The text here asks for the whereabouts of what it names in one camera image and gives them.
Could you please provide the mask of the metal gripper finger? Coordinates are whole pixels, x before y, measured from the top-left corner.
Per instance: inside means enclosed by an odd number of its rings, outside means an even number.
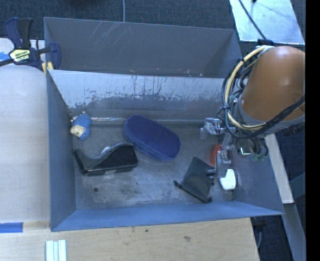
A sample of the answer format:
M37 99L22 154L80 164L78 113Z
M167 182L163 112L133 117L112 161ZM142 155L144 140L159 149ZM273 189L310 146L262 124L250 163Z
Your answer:
M231 159L229 158L227 150L220 150L216 155L216 177L224 178L227 174L227 170L231 165Z
M220 135L222 131L222 120L218 118L205 118L200 128L200 139L206 139L209 135Z

